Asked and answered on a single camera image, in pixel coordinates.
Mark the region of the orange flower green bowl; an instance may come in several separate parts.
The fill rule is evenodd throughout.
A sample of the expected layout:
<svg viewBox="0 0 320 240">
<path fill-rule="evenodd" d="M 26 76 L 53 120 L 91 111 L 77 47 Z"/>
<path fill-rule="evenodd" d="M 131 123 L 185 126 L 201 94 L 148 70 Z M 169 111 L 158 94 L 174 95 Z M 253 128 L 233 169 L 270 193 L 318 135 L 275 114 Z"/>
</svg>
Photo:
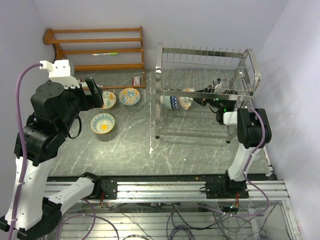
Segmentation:
<svg viewBox="0 0 320 240">
<path fill-rule="evenodd" d="M 183 92 L 195 92 L 194 88 L 185 88 L 182 90 Z M 192 97 L 187 97 L 187 96 L 179 96 L 178 97 L 180 106 L 184 109 L 184 110 L 188 110 L 190 108 L 190 106 L 192 105 L 193 102 L 193 98 Z"/>
</svg>

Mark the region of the red pattern blue zigzag bowl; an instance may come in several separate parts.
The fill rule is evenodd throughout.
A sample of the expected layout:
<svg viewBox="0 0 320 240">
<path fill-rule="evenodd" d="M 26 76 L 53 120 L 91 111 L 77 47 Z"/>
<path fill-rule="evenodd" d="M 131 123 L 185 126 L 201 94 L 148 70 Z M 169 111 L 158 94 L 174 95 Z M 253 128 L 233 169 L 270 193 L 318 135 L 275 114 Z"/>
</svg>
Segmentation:
<svg viewBox="0 0 320 240">
<path fill-rule="evenodd" d="M 172 110 L 180 109 L 180 102 L 178 96 L 170 96 L 170 106 Z"/>
</svg>

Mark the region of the teal dotted grey bowl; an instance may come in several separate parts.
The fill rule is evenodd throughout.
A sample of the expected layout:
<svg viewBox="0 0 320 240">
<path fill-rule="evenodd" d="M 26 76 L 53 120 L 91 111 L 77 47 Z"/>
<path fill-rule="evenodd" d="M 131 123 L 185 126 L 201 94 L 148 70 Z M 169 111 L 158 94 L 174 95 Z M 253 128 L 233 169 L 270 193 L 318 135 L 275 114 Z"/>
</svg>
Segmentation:
<svg viewBox="0 0 320 240">
<path fill-rule="evenodd" d="M 172 109 L 172 106 L 171 106 L 171 97 L 168 96 L 168 95 L 161 95 L 160 96 L 160 103 L 166 107 L 167 109 Z"/>
</svg>

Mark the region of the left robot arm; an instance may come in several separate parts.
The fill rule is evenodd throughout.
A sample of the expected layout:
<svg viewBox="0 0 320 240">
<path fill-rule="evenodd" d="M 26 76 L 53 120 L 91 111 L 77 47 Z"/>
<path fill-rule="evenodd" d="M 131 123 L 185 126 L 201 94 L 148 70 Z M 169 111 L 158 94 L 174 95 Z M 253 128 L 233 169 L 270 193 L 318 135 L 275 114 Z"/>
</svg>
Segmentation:
<svg viewBox="0 0 320 240">
<path fill-rule="evenodd" d="M 101 108 L 103 91 L 93 78 L 85 82 L 89 93 L 81 86 L 65 87 L 46 81 L 31 96 L 33 113 L 16 137 L 16 184 L 6 215 L 0 228 L 17 230 L 20 240 L 35 240 L 51 233 L 62 215 L 81 199 L 96 199 L 102 193 L 102 178 L 83 173 L 73 184 L 60 192 L 44 195 L 50 168 L 59 148 L 70 137 L 74 121 L 81 111 Z"/>
</svg>

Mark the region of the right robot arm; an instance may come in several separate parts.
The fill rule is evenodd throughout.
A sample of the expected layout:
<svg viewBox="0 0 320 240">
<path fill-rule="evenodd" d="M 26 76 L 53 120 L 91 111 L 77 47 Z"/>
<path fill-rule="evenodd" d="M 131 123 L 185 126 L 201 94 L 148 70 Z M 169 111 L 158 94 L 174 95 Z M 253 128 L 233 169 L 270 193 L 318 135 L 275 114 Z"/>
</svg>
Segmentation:
<svg viewBox="0 0 320 240">
<path fill-rule="evenodd" d="M 239 142 L 235 158 L 225 174 L 220 180 L 207 182 L 200 191 L 207 199 L 247 198 L 248 170 L 255 154 L 272 139 L 266 111 L 263 108 L 236 108 L 236 100 L 194 98 L 193 101 L 214 107 L 216 121 L 220 125 L 235 126 Z"/>
</svg>

